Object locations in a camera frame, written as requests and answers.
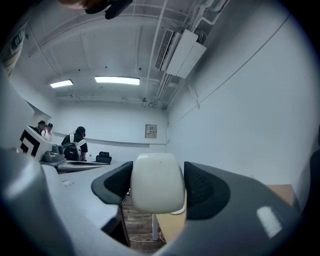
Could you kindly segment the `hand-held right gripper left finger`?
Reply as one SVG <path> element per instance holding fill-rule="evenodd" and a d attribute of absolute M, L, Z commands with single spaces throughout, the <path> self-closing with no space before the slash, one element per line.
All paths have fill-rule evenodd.
<path fill-rule="evenodd" d="M 41 167 L 51 201 L 70 238 L 75 256 L 139 255 L 102 230 L 117 226 L 122 218 L 119 205 L 105 204 L 91 189 L 93 180 L 109 172 L 110 167 L 64 174 L 49 165 Z"/>

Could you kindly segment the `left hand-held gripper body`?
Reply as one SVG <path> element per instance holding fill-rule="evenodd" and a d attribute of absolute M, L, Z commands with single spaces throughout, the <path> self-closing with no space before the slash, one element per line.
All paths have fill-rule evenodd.
<path fill-rule="evenodd" d="M 20 150 L 42 162 L 61 162 L 65 160 L 63 147 L 45 140 L 29 125 L 20 137 Z"/>

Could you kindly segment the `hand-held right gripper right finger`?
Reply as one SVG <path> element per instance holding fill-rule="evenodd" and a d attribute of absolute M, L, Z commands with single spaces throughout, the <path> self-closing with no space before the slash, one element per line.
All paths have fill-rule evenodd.
<path fill-rule="evenodd" d="M 186 161 L 186 220 L 159 256 L 283 256 L 300 213 L 256 179 Z"/>

